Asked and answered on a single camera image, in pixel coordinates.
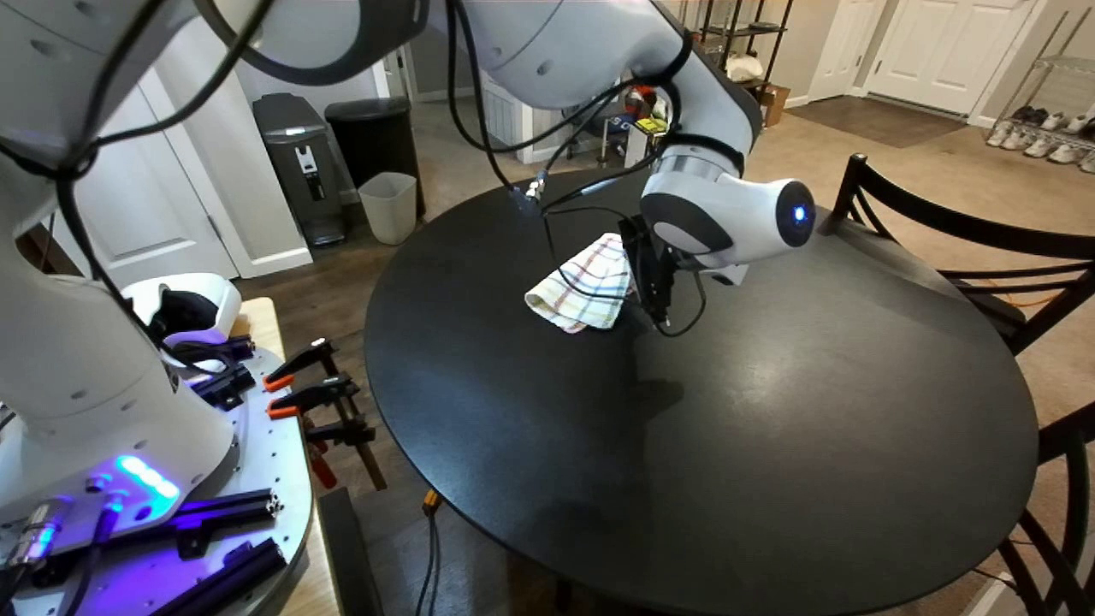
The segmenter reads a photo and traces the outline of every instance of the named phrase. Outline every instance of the striped cloth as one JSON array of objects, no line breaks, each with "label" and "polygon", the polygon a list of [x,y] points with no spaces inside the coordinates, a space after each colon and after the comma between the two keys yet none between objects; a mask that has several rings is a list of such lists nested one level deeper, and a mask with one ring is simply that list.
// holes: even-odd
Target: striped cloth
[{"label": "striped cloth", "polygon": [[582,330],[611,330],[622,299],[629,295],[629,282],[618,234],[601,234],[530,288],[522,304],[569,337]]}]

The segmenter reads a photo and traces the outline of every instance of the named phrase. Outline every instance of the doorway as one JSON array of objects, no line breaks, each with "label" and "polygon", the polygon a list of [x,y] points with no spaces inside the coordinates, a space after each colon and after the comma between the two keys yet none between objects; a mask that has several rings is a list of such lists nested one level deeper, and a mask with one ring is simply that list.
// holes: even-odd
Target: doorway
[{"label": "doorway", "polygon": [[895,0],[864,92],[968,117],[1042,0]]}]

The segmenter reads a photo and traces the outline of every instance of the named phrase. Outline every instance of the blue light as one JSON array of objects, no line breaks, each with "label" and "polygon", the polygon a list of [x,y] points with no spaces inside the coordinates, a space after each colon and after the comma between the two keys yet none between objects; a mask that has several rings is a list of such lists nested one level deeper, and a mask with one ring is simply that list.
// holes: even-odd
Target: blue light
[{"label": "blue light", "polygon": [[22,554],[22,563],[46,559],[54,539],[57,539],[57,524],[44,524],[42,533],[33,539],[30,551]]},{"label": "blue light", "polygon": [[138,457],[115,457],[115,469],[122,469],[128,481],[138,481],[141,486],[151,486],[157,498],[165,501],[179,501],[179,486],[168,482],[157,469],[151,469],[143,458]]}]

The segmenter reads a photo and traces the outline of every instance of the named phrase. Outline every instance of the black chair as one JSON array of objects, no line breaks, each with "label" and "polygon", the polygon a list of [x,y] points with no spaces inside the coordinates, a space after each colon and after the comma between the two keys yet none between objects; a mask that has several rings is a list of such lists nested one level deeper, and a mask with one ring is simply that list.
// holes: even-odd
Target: black chair
[{"label": "black chair", "polygon": [[[871,207],[885,207],[926,230],[946,234],[954,240],[1036,256],[1036,267],[1018,271],[941,271],[1007,339],[1018,357],[1028,342],[1049,332],[1065,316],[1095,295],[1095,237],[1068,237],[1042,230],[1001,226],[993,218],[965,216],[938,201],[918,198],[905,188],[885,181],[864,164],[862,154],[847,159],[835,214],[825,230],[854,218],[895,242]],[[1016,295],[1049,295],[1040,310],[1022,312],[1007,299]]]},{"label": "black chair", "polygon": [[1028,565],[1018,559],[1011,542],[998,543],[1007,570],[1011,572],[1011,588],[1028,616],[1049,616],[1068,605],[1072,616],[1090,616],[1095,611],[1095,575],[1081,572],[1081,551],[1087,539],[1087,441],[1095,440],[1095,403],[1040,427],[1040,465],[1065,457],[1068,469],[1068,505],[1065,533],[1054,542],[1042,524],[1027,509],[1018,518],[1036,559],[1049,572],[1046,585],[1036,588]]}]

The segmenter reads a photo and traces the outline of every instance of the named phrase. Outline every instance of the shoe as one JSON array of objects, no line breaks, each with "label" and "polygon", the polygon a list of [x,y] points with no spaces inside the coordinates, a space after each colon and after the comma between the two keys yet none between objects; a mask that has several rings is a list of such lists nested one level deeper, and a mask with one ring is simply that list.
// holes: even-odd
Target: shoe
[{"label": "shoe", "polygon": [[1079,138],[1095,142],[1095,117],[1079,132]]},{"label": "shoe", "polygon": [[1087,117],[1068,120],[1065,133],[1081,133],[1087,127]]},{"label": "shoe", "polygon": [[1054,133],[1040,133],[1028,142],[1027,159],[1042,159],[1058,146],[1060,142]]},{"label": "shoe", "polygon": [[1054,164],[1073,164],[1073,162],[1081,162],[1081,154],[1084,154],[1081,146],[1073,146],[1073,144],[1065,142],[1065,144],[1058,144],[1058,146],[1049,151],[1049,162],[1054,162]]},{"label": "shoe", "polygon": [[1087,159],[1081,162],[1084,174],[1095,174],[1095,151],[1087,151]]},{"label": "shoe", "polygon": [[987,133],[987,146],[1001,146],[1007,133],[1011,132],[1009,120],[997,125],[997,132]]},{"label": "shoe", "polygon": [[1042,120],[1049,120],[1049,115],[1046,109],[1034,109],[1028,117],[1027,117],[1027,125],[1042,125]]},{"label": "shoe", "polygon": [[1011,120],[1016,120],[1016,125],[1028,125],[1028,115],[1034,115],[1034,108],[1018,108],[1018,109],[1011,115]]},{"label": "shoe", "polygon": [[1068,117],[1065,115],[1049,115],[1046,120],[1040,120],[1042,132],[1058,132],[1058,127],[1068,127]]},{"label": "shoe", "polygon": [[1036,132],[1011,127],[1001,142],[1001,151],[1018,151],[1018,146],[1028,146],[1034,142],[1036,142]]}]

